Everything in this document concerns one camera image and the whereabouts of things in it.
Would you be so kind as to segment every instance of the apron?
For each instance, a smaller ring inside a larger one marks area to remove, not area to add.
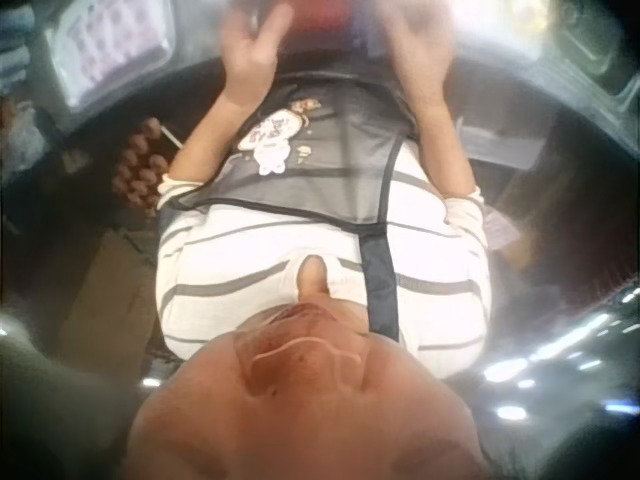
[[[398,342],[387,211],[396,158],[415,127],[398,91],[374,78],[335,68],[281,77],[218,176],[168,206],[232,205],[357,235],[370,330]]]

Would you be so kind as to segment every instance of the nose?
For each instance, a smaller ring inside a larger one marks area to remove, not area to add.
[[[330,395],[357,390],[362,383],[362,359],[327,340],[302,337],[264,354],[250,365],[248,384],[254,395]]]

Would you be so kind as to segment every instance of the man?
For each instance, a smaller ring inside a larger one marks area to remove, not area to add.
[[[449,12],[379,3],[414,118],[373,75],[273,86],[286,2],[256,39],[241,9],[225,19],[226,87],[161,186],[158,308],[187,362],[142,407],[129,478],[485,475],[438,380],[478,358],[490,308],[482,198],[443,95]]]

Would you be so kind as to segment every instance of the gray stripe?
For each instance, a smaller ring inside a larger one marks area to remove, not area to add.
[[[229,236],[235,235],[237,233],[250,232],[250,231],[253,231],[253,230],[261,230],[261,229],[270,228],[270,227],[284,227],[284,226],[291,226],[291,225],[315,225],[315,224],[318,224],[318,222],[313,222],[311,220],[292,220],[292,221],[288,221],[288,222],[273,222],[273,223],[265,223],[265,224],[261,224],[261,225],[251,225],[249,227],[239,228],[237,230],[232,230],[230,232],[220,233],[220,234],[214,235],[212,237],[206,237],[206,238],[201,238],[201,239],[198,239],[198,240],[192,240],[190,242],[186,242],[181,248],[179,248],[175,252],[171,252],[171,253],[167,253],[166,255],[163,255],[162,259],[169,258],[169,257],[172,257],[172,256],[180,253],[184,249],[184,247],[187,246],[187,245],[197,245],[199,243],[205,243],[205,242],[209,242],[209,241],[213,241],[213,240],[219,240],[220,238],[229,237]]]
[[[419,188],[420,190],[424,190],[425,192],[429,192],[438,198],[442,198],[440,192],[429,182],[425,181],[424,178],[414,177],[413,175],[408,175],[402,172],[393,172],[392,178],[394,182],[410,185],[412,187]]]
[[[453,228],[458,228],[460,230],[462,230],[464,233],[466,233],[467,235],[469,235],[471,238],[473,238],[475,241],[477,241],[480,246],[482,247],[483,250],[487,250],[488,247],[485,245],[485,243],[480,239],[480,237],[478,237],[474,232],[472,232],[471,230],[469,230],[466,227],[461,227],[460,225],[456,225]]]
[[[193,228],[193,226],[191,227],[184,227],[184,228],[179,228],[178,230],[176,230],[175,232],[171,232],[169,234],[167,234],[166,237],[164,237],[162,239],[162,242],[160,243],[160,251],[162,251],[162,249],[174,238],[176,238],[178,235],[180,235],[181,233],[184,232],[188,232],[189,230],[191,230]]]
[[[420,227],[414,227],[413,225],[404,225],[402,223],[395,223],[395,222],[387,222],[389,225],[393,226],[393,227],[398,227],[398,228],[404,228],[405,230],[413,230],[415,232],[420,232],[420,233],[428,233],[429,235],[436,235],[438,237],[443,237],[443,238],[460,238],[460,235],[456,235],[455,233],[441,233],[441,232],[436,232],[433,230],[427,230],[424,228],[420,228]]]
[[[273,277],[274,275],[277,275],[278,273],[283,272],[285,268],[287,268],[288,264],[289,262],[282,262],[274,267],[269,268],[268,270],[252,273],[251,275],[247,275],[246,277],[231,280],[230,282],[226,283],[218,283],[215,285],[176,285],[162,297],[162,302],[160,303],[159,309],[160,318],[162,318],[164,310],[171,303],[174,297],[210,298],[230,295],[232,293],[239,292],[240,290],[244,290],[245,288],[249,288],[257,283],[267,280],[270,277]]]
[[[362,265],[344,259],[340,259],[340,264],[351,271],[362,273]],[[396,273],[396,277],[398,279],[398,287],[414,293],[438,296],[473,293],[480,296],[480,287],[472,280],[454,283],[439,283],[419,280],[417,278],[400,275],[398,273]]]
[[[473,340],[469,340],[468,342],[464,342],[464,343],[452,343],[450,345],[421,345],[418,347],[418,351],[419,352],[433,352],[436,350],[461,350],[463,348],[469,348],[472,347],[474,345],[477,345],[478,343],[481,343],[482,341],[484,341],[485,336],[481,336],[478,338],[475,338]]]
[[[194,340],[194,339],[190,339],[190,338],[172,337],[171,335],[165,335],[164,338],[165,338],[165,340],[171,340],[172,342],[188,343],[188,344],[192,344],[192,345],[204,345],[205,343],[209,343],[212,340],[212,339],[209,339],[209,340]]]

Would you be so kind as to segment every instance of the striped shirt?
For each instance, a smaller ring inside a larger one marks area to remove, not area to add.
[[[482,352],[491,291],[483,199],[442,200],[405,143],[389,197],[388,239],[398,279],[402,345],[436,377]],[[165,177],[160,206],[199,184]],[[214,205],[180,213],[163,233],[157,302],[168,347],[188,359],[262,311],[297,302],[297,277],[316,255],[332,298],[364,307],[356,235],[302,218]]]

